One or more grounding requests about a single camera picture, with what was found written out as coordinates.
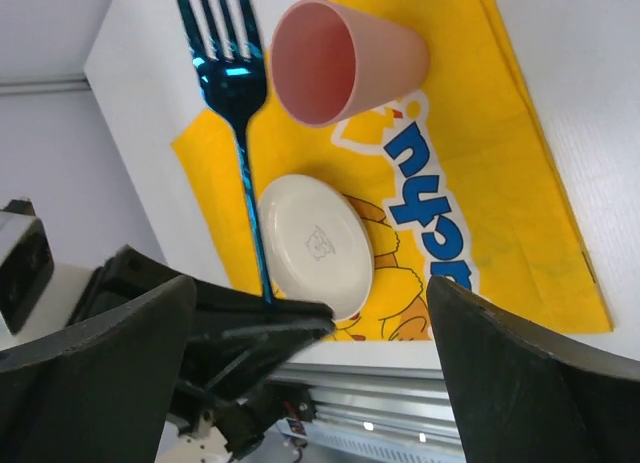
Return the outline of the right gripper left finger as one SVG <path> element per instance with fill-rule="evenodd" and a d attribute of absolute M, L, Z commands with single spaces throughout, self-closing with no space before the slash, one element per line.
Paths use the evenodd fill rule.
<path fill-rule="evenodd" d="M 2 461 L 154 461 L 195 303 L 178 276 L 2 351 Z"/>

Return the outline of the blue metallic fork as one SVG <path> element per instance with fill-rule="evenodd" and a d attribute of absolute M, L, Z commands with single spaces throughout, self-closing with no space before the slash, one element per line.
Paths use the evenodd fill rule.
<path fill-rule="evenodd" d="M 190 0 L 176 0 L 176 3 L 202 99 L 210 110 L 227 122 L 234 134 L 262 299 L 265 304 L 273 305 L 275 296 L 261 234 L 247 136 L 251 119 L 266 103 L 268 82 L 262 39 L 251 1 L 238 1 L 246 31 L 246 56 L 241 53 L 227 0 L 218 0 L 227 30 L 226 39 L 219 35 L 209 0 L 200 0 L 209 30 L 207 38 L 202 37 Z"/>

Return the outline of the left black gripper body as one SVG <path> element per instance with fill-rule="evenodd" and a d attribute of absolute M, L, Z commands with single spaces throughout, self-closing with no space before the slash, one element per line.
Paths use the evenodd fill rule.
<path fill-rule="evenodd" d="M 195 316 L 187 343 L 195 334 L 194 319 Z M 218 430 L 234 461 L 255 451 L 265 432 L 278 420 L 309 422 L 314 416 L 306 387 L 272 380 L 274 372 L 285 363 L 257 383 L 188 383 L 180 378 L 182 363 L 168 410 L 169 419 L 183 436 L 196 435 L 204 424 Z"/>

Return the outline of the pink plastic cup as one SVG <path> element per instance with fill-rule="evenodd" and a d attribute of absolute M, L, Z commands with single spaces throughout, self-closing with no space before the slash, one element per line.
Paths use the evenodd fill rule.
<path fill-rule="evenodd" d="M 270 71 L 282 107 L 326 127 L 418 89 L 429 65 L 421 35 L 328 0 L 301 0 L 281 17 Z"/>

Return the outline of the yellow pikachu placemat cloth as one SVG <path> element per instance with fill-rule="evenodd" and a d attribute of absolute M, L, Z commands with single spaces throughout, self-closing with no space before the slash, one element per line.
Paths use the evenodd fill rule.
<path fill-rule="evenodd" d="M 426 284 L 445 276 L 565 334 L 613 325 L 494 0 L 330 0 L 416 30 L 420 89 L 333 126 L 275 97 L 253 120 L 263 190 L 298 173 L 343 193 L 371 238 L 374 282 L 343 342 L 427 340 Z"/>

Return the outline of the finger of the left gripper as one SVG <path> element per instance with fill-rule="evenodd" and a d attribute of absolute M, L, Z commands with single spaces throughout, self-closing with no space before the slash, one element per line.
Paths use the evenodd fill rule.
<path fill-rule="evenodd" d="M 257 383 L 334 330 L 331 319 L 313 317 L 198 329 L 188 340 L 180 378 L 188 383 Z"/>
<path fill-rule="evenodd" d="M 333 313 L 322 303 L 283 300 L 271 304 L 262 296 L 195 280 L 194 333 L 253 331 L 278 325 L 310 324 L 333 333 Z"/>

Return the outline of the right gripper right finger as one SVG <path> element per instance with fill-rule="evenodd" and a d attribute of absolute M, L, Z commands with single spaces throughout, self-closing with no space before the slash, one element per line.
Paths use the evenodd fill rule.
<path fill-rule="evenodd" d="M 509 313 L 445 277 L 432 329 L 469 462 L 636 462 L 639 363 Z"/>

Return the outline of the cream round plate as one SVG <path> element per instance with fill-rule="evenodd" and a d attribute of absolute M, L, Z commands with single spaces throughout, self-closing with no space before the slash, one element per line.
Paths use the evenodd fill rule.
<path fill-rule="evenodd" d="M 259 200 L 270 276 L 285 297 L 354 317 L 373 284 L 374 256 L 360 216 L 339 192 L 306 175 L 271 182 Z"/>

